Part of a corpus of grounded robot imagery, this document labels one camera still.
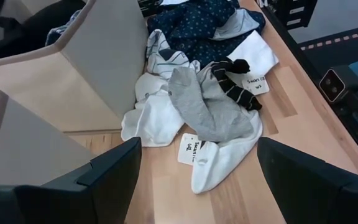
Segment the navy dotted garment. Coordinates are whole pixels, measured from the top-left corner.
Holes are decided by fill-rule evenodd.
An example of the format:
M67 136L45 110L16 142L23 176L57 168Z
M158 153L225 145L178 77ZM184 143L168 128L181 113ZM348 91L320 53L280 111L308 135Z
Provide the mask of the navy dotted garment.
M171 49L184 52L188 59L197 60L205 67L212 61L227 57L254 31L231 39L211 40L215 30L222 27L236 9L241 8L238 0L188 0L164 6L158 14L147 20L147 26L149 32L160 29ZM263 14L248 11L260 23L255 30L261 33L265 27Z

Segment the grey sock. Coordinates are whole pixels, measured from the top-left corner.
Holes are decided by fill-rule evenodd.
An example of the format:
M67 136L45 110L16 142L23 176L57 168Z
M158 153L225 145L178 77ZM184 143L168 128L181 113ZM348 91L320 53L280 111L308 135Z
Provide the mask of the grey sock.
M250 113L225 95L208 68L175 68L168 92L172 105L202 141L230 141L255 132Z

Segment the black edge rail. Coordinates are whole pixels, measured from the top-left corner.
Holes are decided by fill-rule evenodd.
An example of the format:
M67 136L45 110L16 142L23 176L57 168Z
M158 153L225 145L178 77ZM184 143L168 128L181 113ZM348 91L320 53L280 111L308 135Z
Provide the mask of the black edge rail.
M332 109L331 105L325 100L318 88L319 74L310 61L306 58L298 44L293 40L284 25L275 17L268 8L263 7L262 12L266 19L266 24L272 26L276 33L276 39L282 40L289 51L287 58L294 62L291 64L299 83L310 97L310 101L321 113L321 117L328 126L332 135L350 155L358 156L358 134L356 128L358 124L353 118L345 121L346 115L340 109Z

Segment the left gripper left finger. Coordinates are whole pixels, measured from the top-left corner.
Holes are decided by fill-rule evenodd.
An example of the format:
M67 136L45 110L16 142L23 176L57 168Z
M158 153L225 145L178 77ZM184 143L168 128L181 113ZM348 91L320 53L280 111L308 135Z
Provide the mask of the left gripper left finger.
M134 137L46 184L15 187L25 224L124 224L141 159Z

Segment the blue plaid shirt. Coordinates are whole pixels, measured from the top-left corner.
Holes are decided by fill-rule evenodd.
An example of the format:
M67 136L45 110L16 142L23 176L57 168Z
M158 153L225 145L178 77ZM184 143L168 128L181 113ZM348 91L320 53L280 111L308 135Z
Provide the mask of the blue plaid shirt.
M47 34L45 46L47 47L49 45L54 44L60 38L60 36L70 27L70 25L74 22L80 12L81 9L77 10L74 14L72 14L70 20L65 25L51 29Z

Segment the white teal striped sock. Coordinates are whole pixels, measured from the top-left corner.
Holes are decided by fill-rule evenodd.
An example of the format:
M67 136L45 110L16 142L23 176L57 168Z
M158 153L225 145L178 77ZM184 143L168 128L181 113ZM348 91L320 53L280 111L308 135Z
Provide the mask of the white teal striped sock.
M171 49L160 29L152 31L149 35L145 56L147 71L164 79L170 79L173 70L178 67L192 68L195 72L201 70L199 61L191 61L184 52Z

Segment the black striped sock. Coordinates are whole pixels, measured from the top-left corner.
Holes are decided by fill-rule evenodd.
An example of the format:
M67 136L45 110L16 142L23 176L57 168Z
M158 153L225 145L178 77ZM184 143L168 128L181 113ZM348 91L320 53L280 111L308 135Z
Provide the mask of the black striped sock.
M230 97L247 111L260 110L262 109L262 105L255 95L249 90L237 85L227 75L227 72L240 75L249 71L250 66L244 59L236 59L235 61L232 61L229 58L225 58L222 61L213 62L211 64L211 73L217 79L219 86L226 96Z

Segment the white paper tag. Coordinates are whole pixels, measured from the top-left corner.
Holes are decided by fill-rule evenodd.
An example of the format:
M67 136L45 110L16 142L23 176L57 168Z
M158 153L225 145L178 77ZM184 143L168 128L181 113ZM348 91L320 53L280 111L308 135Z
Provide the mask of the white paper tag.
M264 76L253 77L245 74L245 77L242 80L242 86L253 95L261 95L270 91L269 84Z
M192 166L200 147L201 141L197 135L189 133L183 134L178 150L178 162Z

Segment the beige fabric storage bin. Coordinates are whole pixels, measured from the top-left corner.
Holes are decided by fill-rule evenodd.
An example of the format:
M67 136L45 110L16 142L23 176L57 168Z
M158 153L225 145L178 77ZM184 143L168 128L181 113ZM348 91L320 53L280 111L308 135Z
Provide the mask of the beige fabric storage bin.
M0 185L42 185L94 157L0 90Z
M87 0L54 44L0 58L0 92L63 132L119 129L147 36L136 0Z

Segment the black garment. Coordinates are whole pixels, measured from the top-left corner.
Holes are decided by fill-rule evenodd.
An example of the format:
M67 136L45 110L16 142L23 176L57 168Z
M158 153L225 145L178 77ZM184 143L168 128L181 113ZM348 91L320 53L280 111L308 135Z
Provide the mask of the black garment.
M85 6L83 0L59 0L20 23L1 15L5 0L0 0L0 27L4 38L0 40L0 58L41 49L54 43L58 34L49 37L54 29L65 26L72 15Z

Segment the black floor mat striped edge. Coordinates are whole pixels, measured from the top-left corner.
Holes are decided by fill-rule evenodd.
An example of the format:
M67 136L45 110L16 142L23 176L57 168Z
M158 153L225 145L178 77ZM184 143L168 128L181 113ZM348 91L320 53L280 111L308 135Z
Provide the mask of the black floor mat striped edge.
M336 65L349 65L358 61L358 28L298 45L318 69L326 70Z

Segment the light blue garment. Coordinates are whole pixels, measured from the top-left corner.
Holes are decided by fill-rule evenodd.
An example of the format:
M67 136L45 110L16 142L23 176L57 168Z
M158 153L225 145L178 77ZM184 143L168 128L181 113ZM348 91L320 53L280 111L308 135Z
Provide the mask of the light blue garment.
M221 41L231 39L245 34L248 31L255 30L259 25L260 23L251 17L247 9L236 9L227 22L215 30L211 40Z

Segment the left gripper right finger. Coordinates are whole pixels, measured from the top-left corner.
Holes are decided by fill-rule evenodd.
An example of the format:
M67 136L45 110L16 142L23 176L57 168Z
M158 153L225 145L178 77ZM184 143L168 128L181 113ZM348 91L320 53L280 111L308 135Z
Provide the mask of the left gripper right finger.
M287 224L358 224L357 174L266 137L257 157Z

